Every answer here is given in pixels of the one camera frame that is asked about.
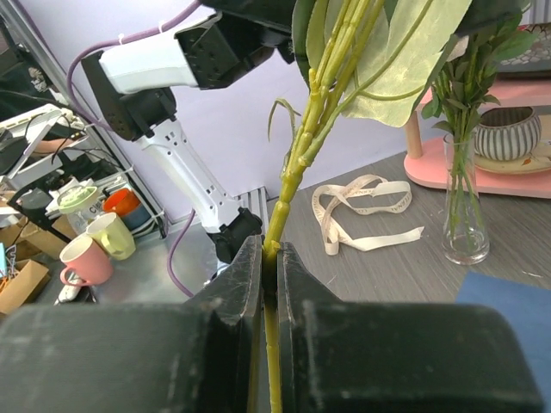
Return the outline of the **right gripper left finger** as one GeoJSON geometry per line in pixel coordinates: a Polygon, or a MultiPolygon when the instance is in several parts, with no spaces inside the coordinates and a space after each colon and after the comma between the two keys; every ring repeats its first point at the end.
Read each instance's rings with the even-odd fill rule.
{"type": "Polygon", "coordinates": [[[181,304],[25,305],[1,325],[4,412],[252,412],[262,239],[181,304]]]}

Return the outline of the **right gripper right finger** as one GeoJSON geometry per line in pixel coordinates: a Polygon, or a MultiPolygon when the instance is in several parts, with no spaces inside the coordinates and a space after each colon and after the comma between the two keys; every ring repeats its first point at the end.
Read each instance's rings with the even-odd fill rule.
{"type": "Polygon", "coordinates": [[[338,298],[285,243],[277,257],[286,412],[540,412],[511,325],[484,305],[338,298]]]}

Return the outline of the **beige printed ribbon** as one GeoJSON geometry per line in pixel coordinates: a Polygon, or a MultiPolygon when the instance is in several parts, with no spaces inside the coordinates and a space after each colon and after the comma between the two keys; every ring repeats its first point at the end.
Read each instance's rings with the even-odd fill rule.
{"type": "Polygon", "coordinates": [[[412,189],[407,181],[389,181],[377,175],[363,175],[357,177],[349,184],[326,184],[317,187],[311,198],[311,207],[317,220],[325,253],[335,256],[339,247],[344,244],[361,252],[369,252],[394,245],[412,243],[418,241],[424,232],[423,226],[418,226],[409,231],[387,235],[368,236],[361,238],[351,237],[346,230],[332,217],[332,212],[344,205],[354,213],[367,217],[377,213],[401,214],[412,203],[412,189]],[[354,207],[349,203],[350,198],[396,195],[399,200],[389,205],[354,207]]]}

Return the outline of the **blue wrapping paper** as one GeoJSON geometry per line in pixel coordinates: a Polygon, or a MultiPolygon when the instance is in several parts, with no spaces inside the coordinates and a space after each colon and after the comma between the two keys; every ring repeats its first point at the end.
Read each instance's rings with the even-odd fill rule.
{"type": "Polygon", "coordinates": [[[524,283],[468,272],[455,301],[485,305],[500,312],[521,344],[539,390],[550,411],[550,291],[524,283]]]}

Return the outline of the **yellow flower stem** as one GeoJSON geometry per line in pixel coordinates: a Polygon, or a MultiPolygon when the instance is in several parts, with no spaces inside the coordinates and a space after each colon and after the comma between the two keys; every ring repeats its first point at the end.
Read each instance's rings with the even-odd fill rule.
{"type": "Polygon", "coordinates": [[[290,147],[279,199],[263,242],[270,409],[282,411],[276,322],[276,257],[290,203],[337,117],[400,127],[422,97],[469,1],[317,1],[306,24],[309,96],[290,147]]]}

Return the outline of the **flower bouquet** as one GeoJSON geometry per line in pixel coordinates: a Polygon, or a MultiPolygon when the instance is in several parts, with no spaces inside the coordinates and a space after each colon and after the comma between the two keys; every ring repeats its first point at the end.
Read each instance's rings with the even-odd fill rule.
{"type": "Polygon", "coordinates": [[[496,51],[517,33],[524,11],[521,9],[504,21],[470,35],[464,54],[443,66],[430,86],[430,100],[421,112],[425,119],[445,117],[435,128],[458,139],[472,138],[481,120],[481,104],[499,103],[489,93],[497,76],[496,63],[500,60],[496,51]]]}

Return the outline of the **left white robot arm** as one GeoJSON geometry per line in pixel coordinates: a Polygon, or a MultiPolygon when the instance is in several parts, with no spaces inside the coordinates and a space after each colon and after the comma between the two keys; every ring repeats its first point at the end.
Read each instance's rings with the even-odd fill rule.
{"type": "Polygon", "coordinates": [[[291,63],[292,1],[206,1],[214,13],[172,23],[86,52],[84,74],[108,127],[136,142],[189,197],[216,256],[229,263],[263,222],[216,181],[176,117],[175,86],[225,89],[279,52],[291,63]]]}

